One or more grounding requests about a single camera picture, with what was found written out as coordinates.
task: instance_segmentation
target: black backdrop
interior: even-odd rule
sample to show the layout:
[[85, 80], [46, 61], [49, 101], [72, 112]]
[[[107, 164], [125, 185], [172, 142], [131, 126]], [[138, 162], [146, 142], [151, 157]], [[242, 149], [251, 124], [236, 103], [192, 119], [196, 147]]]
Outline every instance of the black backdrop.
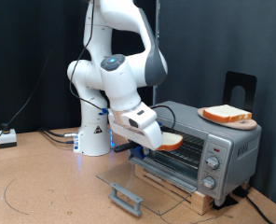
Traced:
[[[145, 11], [154, 29], [156, 0], [137, 0], [135, 4]], [[66, 69], [83, 49], [86, 11], [87, 4], [81, 0], [0, 1], [0, 124], [9, 121], [32, 92], [66, 14], [41, 83], [11, 127], [25, 133], [40, 126], [60, 129], [80, 125], [80, 102], [69, 92]], [[114, 31], [114, 54], [143, 50], [137, 34]], [[144, 102], [152, 103], [152, 88], [138, 92]]]
[[276, 1], [161, 0], [159, 47], [169, 65], [159, 102], [221, 105], [227, 71], [257, 77], [252, 184], [276, 202]]

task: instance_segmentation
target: wooden table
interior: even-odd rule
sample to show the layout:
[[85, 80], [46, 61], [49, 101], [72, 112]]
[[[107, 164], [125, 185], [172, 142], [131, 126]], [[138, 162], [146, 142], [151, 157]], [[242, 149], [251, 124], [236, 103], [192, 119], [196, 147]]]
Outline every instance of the wooden table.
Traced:
[[[75, 154], [71, 145], [49, 141], [42, 133], [18, 134], [17, 147], [0, 149], [0, 223], [265, 223], [239, 197], [234, 197], [238, 204], [204, 216], [180, 204], [162, 217], [142, 207], [144, 214], [135, 217], [111, 202], [110, 187], [96, 177], [128, 155], [111, 151], [88, 157]], [[276, 203], [255, 189], [249, 197], [276, 223]]]

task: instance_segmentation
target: toast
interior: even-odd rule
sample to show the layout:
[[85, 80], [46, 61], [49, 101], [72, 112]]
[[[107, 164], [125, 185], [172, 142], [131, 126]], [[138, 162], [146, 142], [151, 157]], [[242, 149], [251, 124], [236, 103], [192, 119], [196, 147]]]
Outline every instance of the toast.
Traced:
[[251, 119], [252, 113], [230, 105], [219, 105], [204, 109], [203, 116], [209, 120], [228, 123], [244, 119]]
[[163, 133], [163, 144], [157, 150], [173, 151], [183, 145], [184, 137], [176, 133]]

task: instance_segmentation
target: toaster oven handle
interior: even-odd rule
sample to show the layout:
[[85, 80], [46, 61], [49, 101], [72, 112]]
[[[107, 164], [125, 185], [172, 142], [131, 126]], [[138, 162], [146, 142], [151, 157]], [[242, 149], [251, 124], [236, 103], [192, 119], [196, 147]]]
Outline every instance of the toaster oven handle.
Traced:
[[125, 150], [128, 150], [128, 149], [131, 149], [131, 148], [136, 148], [138, 146], [140, 146], [140, 145], [135, 143], [135, 142], [129, 142], [129, 143], [120, 145], [118, 147], [115, 147], [114, 151], [115, 152], [122, 152], [122, 151], [125, 151]]
[[[128, 212], [131, 212], [132, 214], [136, 215], [137, 217], [140, 217], [142, 214], [142, 211], [140, 210], [141, 202], [144, 200], [143, 198], [137, 196], [136, 194], [133, 194], [132, 192], [128, 191], [125, 188], [122, 188], [118, 183], [113, 182], [110, 184], [112, 187], [112, 192], [109, 194], [109, 198], [112, 199], [115, 203], [117, 203], [120, 207], [124, 208]], [[130, 198], [135, 202], [134, 206], [129, 205], [125, 201], [121, 200], [117, 196], [117, 192], [120, 192], [124, 194], [126, 197]]]

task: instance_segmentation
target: control knob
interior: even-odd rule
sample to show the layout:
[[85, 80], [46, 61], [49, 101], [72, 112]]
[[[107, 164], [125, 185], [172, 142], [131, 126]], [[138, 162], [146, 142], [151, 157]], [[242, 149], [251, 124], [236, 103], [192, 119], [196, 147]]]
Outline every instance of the control knob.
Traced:
[[215, 181], [212, 177], [207, 176], [201, 181], [201, 184], [208, 189], [213, 189], [215, 186]]
[[213, 170], [219, 167], [219, 160], [216, 157], [206, 159], [205, 163]]

